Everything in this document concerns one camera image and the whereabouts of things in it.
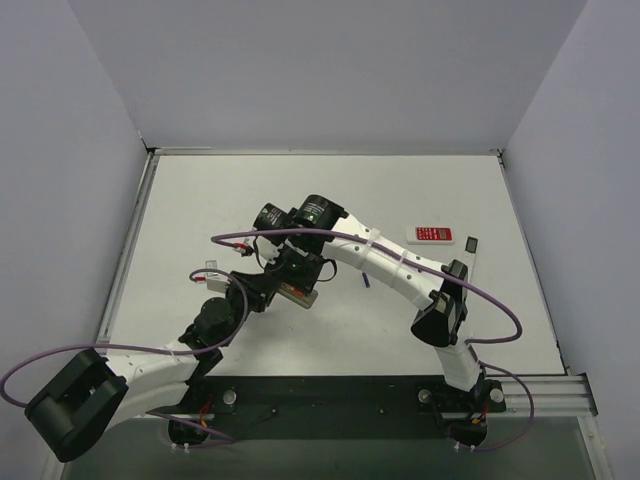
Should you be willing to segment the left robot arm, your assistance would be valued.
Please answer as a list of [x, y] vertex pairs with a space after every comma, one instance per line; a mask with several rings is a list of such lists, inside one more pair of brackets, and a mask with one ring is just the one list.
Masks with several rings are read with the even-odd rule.
[[163, 348], [94, 347], [77, 353], [28, 403], [25, 416], [63, 462], [91, 449], [111, 427], [158, 408], [193, 411], [204, 402], [199, 381], [252, 312], [271, 303], [279, 281], [267, 273], [231, 272], [223, 294], [207, 300], [177, 340]]

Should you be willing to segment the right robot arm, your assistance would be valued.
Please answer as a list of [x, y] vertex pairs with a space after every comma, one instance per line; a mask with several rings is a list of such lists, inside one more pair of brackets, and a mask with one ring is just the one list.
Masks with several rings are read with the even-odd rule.
[[281, 232], [259, 236], [255, 246], [266, 272], [300, 297], [315, 292], [327, 263], [349, 265], [400, 294], [417, 309], [411, 333], [434, 347], [445, 383], [463, 392], [476, 388], [479, 361], [458, 335], [467, 315], [465, 263], [442, 264], [414, 254], [320, 195], [290, 211], [265, 204], [253, 230]]

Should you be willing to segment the beige remote control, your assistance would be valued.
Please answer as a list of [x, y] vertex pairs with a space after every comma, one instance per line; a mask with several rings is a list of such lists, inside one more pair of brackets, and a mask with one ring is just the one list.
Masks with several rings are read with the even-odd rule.
[[304, 309], [310, 309], [318, 297], [316, 290], [311, 293], [305, 293], [288, 284], [282, 284], [278, 289], [278, 294]]

